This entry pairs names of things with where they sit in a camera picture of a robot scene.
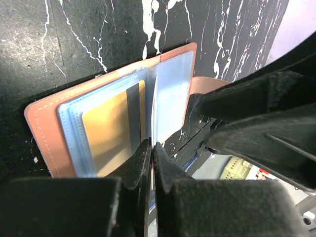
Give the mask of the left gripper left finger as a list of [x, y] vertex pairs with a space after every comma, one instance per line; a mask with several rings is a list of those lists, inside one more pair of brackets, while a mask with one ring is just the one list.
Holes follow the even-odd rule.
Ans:
[[3, 237], [145, 237], [152, 145], [103, 178], [22, 178], [0, 186]]

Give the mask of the gold magnetic stripe card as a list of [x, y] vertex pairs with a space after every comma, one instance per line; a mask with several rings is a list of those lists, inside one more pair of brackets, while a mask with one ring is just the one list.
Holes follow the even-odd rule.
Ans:
[[145, 82], [82, 114], [96, 175], [104, 177], [122, 165], [146, 135]]

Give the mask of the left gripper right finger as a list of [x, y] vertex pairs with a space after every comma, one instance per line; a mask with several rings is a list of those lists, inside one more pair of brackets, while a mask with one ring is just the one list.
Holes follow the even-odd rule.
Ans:
[[196, 180], [153, 149], [158, 236], [306, 237], [308, 231], [277, 181]]

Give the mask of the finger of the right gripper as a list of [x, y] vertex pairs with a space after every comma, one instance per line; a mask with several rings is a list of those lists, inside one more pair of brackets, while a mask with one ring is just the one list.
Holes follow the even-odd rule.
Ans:
[[211, 151], [315, 191], [315, 35], [253, 74], [203, 95], [197, 110], [223, 121], [205, 142]]

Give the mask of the pink leather card holder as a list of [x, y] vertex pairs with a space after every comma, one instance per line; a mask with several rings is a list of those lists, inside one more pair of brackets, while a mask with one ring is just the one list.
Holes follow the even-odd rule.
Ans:
[[57, 116], [57, 107], [60, 104], [116, 81], [137, 69], [152, 68], [178, 55], [196, 51], [197, 44], [189, 43], [153, 58], [131, 63], [29, 104], [24, 110], [24, 116], [51, 176], [53, 178], [76, 176]]

